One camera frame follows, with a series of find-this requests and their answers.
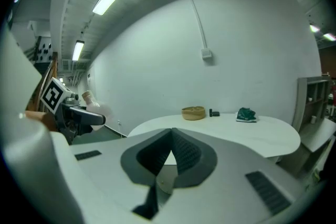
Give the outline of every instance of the white desk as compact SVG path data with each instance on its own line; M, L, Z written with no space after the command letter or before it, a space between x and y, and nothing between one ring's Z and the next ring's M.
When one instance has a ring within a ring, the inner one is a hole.
M265 158L290 154L300 145L298 132L286 122L266 116L260 116L257 123L236 122L235 114L221 114L199 121L187 121L182 115L165 116L140 124L129 136L173 127L245 145ZM165 164L176 164L172 153Z

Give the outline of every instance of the black rubber pad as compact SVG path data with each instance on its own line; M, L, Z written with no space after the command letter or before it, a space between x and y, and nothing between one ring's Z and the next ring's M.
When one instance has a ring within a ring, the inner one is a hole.
M101 154L100 151L88 151L88 152L76 154L75 157L78 161L81 161L82 159L92 158L92 157L98 156L100 154Z
M286 197L262 172L252 172L245 176L273 216L290 206Z

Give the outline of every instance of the oval table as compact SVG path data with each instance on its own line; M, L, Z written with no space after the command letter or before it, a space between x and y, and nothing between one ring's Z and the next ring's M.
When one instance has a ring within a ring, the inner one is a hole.
M300 145L298 132L284 121L259 116L256 123L236 122L235 114L221 114L211 118L207 116L198 121L187 121L182 115L164 116L140 124L128 136L173 127L245 145L265 158L290 154ZM165 164L176 165L172 152Z

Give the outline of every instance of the woven basket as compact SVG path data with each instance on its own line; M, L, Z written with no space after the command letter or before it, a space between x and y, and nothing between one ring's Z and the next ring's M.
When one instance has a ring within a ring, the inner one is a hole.
M182 117L187 121L197 121L205 118L205 109L202 106L191 106L182 109Z

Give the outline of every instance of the gray bookshelf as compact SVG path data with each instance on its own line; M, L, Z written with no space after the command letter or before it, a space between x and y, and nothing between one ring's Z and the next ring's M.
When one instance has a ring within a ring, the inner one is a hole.
M298 92L292 126L301 138L299 148L283 156L279 166L296 178L305 177L328 146L334 123L325 119L328 95L331 91L329 76L298 79ZM316 123L311 124L312 116Z

